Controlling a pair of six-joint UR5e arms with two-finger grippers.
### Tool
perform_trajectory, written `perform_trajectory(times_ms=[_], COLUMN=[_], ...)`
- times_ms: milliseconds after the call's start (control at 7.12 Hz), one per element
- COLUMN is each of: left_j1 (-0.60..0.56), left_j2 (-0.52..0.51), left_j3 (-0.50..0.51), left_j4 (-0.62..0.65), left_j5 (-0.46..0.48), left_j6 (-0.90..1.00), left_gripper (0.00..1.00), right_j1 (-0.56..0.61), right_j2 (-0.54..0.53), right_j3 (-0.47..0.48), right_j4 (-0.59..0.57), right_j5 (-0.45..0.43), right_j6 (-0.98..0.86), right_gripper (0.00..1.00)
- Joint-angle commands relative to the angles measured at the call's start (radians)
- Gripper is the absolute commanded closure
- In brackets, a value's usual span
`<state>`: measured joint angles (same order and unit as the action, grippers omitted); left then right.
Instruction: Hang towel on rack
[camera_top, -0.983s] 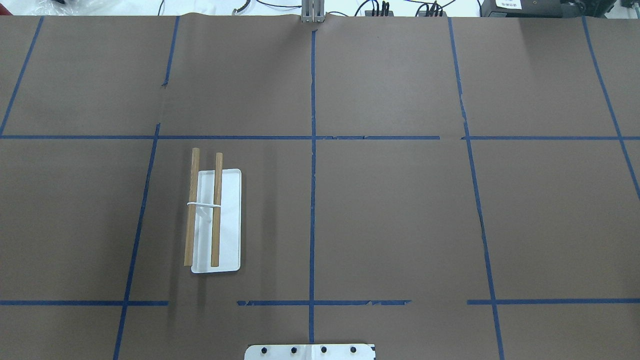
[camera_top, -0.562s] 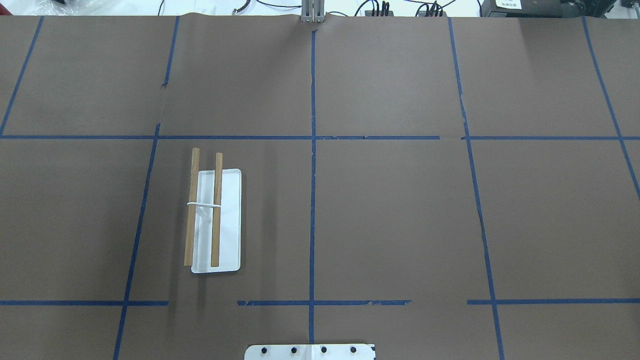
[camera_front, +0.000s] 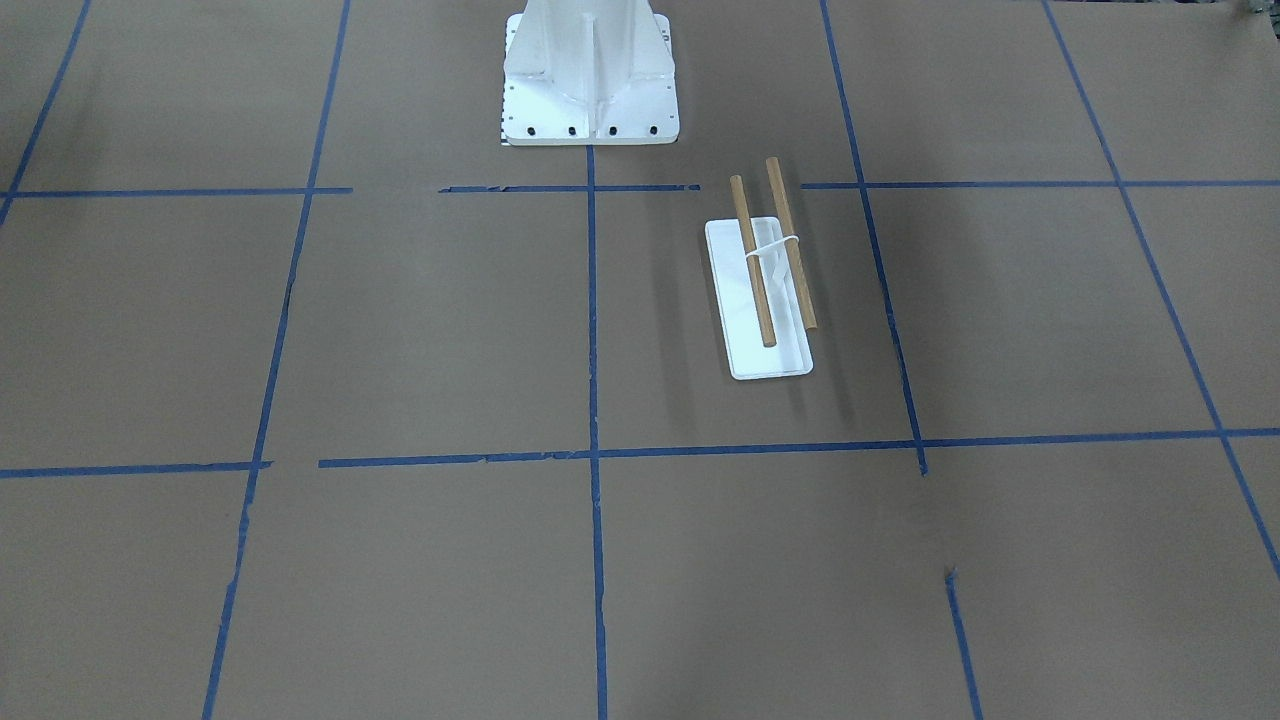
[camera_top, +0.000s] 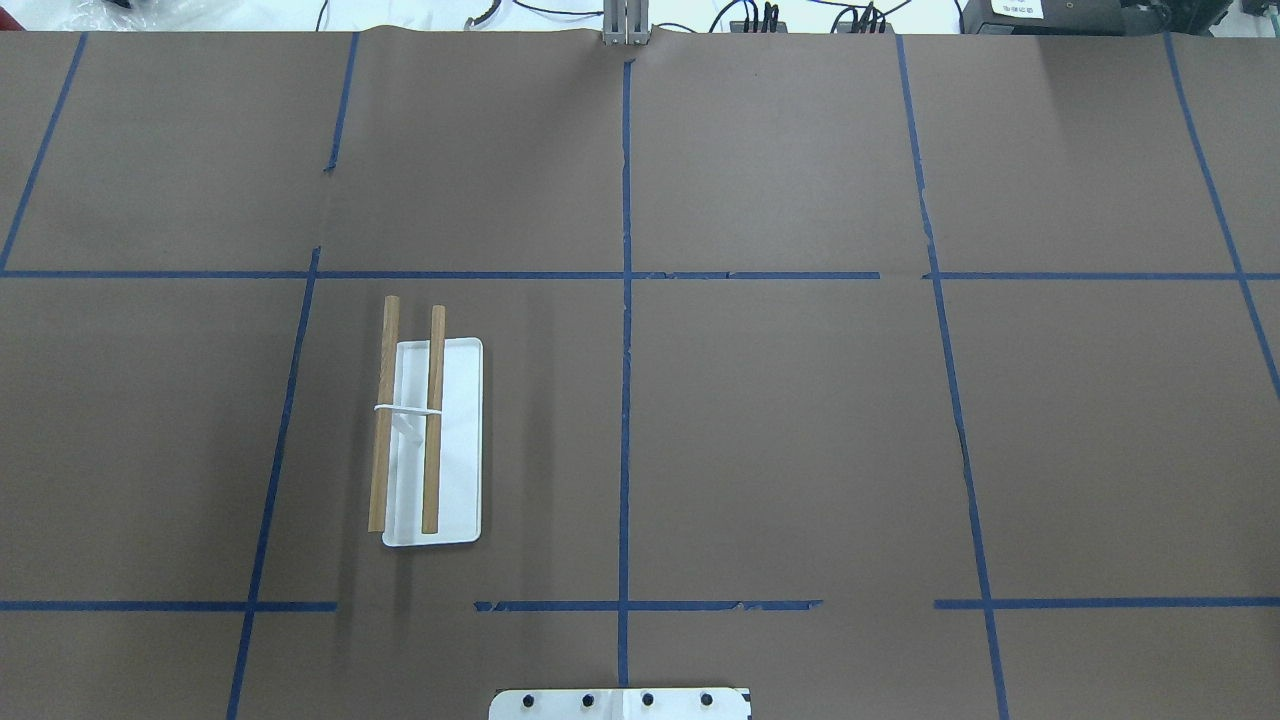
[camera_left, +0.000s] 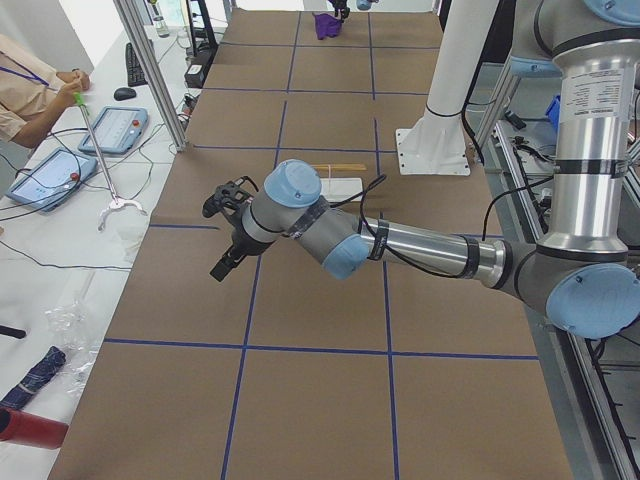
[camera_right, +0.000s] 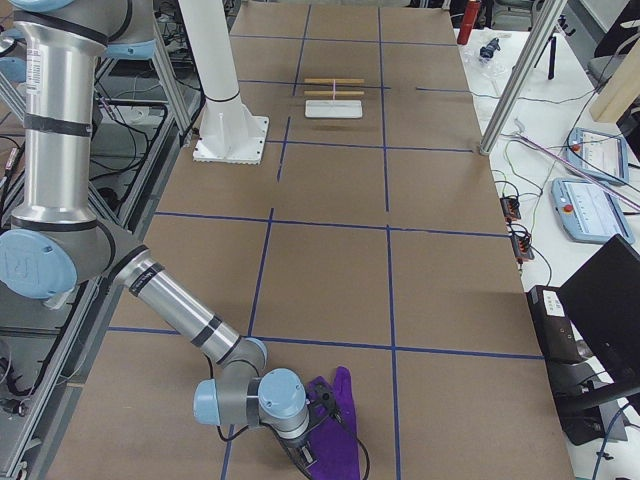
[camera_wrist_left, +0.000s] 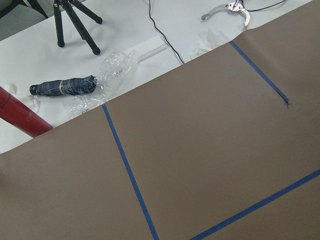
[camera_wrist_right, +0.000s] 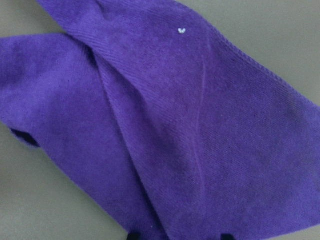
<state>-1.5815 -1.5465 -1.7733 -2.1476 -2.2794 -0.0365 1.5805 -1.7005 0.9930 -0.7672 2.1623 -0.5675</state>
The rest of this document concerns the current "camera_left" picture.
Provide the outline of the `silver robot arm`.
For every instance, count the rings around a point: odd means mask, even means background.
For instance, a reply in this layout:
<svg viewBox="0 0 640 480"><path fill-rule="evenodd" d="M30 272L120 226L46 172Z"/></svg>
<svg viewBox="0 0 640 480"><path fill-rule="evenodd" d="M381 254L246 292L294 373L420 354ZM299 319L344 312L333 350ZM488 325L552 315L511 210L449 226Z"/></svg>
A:
<svg viewBox="0 0 640 480"><path fill-rule="evenodd" d="M378 3L378 0L356 0L356 8L360 11L367 11L375 3ZM329 4L338 20L344 21L349 17L351 8L348 6L347 0L329 0Z"/></svg>
<svg viewBox="0 0 640 480"><path fill-rule="evenodd" d="M617 334L639 314L639 280L617 233L638 63L635 1L517 3L512 69L562 77L548 227L536 242L449 235L346 213L322 196L311 165L291 159L262 187L246 191L236 179L204 202L205 217L220 214L232 226L213 277L224 279L287 237L338 279L369 260L394 261L436 277L477 280L576 336Z"/></svg>

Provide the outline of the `person's hand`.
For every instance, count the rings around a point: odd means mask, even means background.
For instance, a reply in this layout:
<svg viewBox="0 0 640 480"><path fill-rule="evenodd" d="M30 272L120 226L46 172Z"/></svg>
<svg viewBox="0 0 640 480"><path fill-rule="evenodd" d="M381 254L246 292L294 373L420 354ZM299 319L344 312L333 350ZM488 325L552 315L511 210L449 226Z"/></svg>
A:
<svg viewBox="0 0 640 480"><path fill-rule="evenodd" d="M91 80L89 75L80 69L74 69L72 71L58 71L56 76L65 84L76 82L80 85L82 91L88 91L91 86Z"/></svg>

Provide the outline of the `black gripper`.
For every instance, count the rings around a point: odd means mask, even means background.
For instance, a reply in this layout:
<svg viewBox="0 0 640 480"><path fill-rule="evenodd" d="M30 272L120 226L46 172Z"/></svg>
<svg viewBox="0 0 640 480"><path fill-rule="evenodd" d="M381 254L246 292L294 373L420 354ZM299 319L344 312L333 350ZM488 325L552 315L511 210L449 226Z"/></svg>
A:
<svg viewBox="0 0 640 480"><path fill-rule="evenodd" d="M251 237L242 223L242 209L233 213L228 221L233 226L232 244L210 270L209 274L216 281L222 282L247 256L262 254L262 243Z"/></svg>
<svg viewBox="0 0 640 480"><path fill-rule="evenodd" d="M334 17L338 20L346 20L350 14L347 0L328 0L333 8Z"/></svg>

